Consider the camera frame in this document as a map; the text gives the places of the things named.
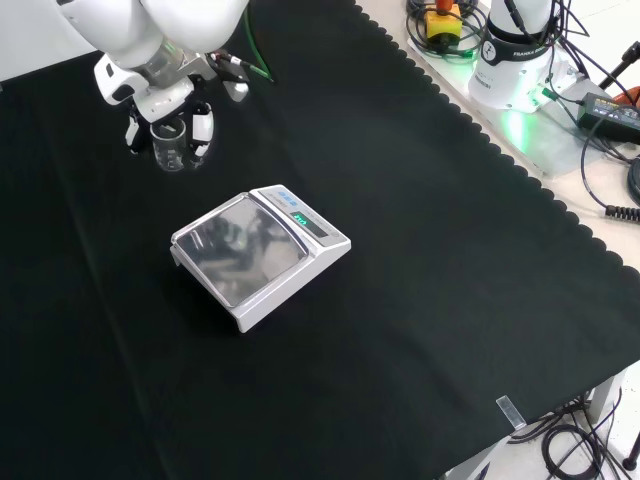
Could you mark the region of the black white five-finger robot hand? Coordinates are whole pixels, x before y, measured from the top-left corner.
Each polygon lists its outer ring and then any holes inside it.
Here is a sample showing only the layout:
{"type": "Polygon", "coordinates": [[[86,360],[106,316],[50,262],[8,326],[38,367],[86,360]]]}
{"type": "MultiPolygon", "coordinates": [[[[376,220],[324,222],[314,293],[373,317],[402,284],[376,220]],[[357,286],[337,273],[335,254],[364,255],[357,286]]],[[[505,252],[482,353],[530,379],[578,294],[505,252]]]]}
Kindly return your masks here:
{"type": "Polygon", "coordinates": [[[123,105],[129,124],[125,143],[133,155],[146,155],[164,171],[193,171],[205,164],[215,140],[215,119],[203,91],[220,81],[240,102],[249,92],[249,64],[224,51],[159,53],[140,70],[126,70],[103,56],[94,68],[100,93],[123,105]]]}

